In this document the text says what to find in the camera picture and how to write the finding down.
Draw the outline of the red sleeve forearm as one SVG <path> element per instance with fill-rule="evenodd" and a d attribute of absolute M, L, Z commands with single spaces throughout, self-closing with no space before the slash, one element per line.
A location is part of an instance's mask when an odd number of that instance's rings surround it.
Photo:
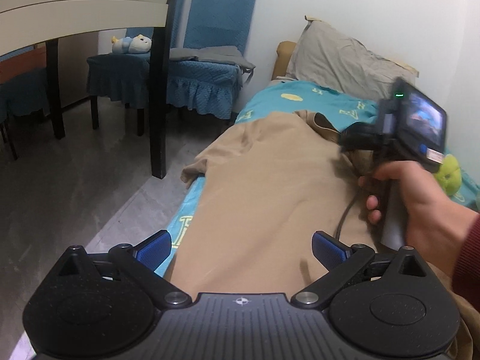
<path fill-rule="evenodd" d="M 462 245 L 453 272 L 451 287 L 474 309 L 480 309 L 480 224 L 477 216 Z"/>

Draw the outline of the person's right hand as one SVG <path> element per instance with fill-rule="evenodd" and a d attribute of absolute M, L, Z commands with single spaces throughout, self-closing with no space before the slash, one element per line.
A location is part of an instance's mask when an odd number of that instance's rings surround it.
<path fill-rule="evenodd" d="M 380 165 L 377 180 L 396 180 L 409 220 L 406 243 L 429 263 L 453 276 L 456 260 L 479 213 L 453 202 L 432 174 L 414 161 Z"/>

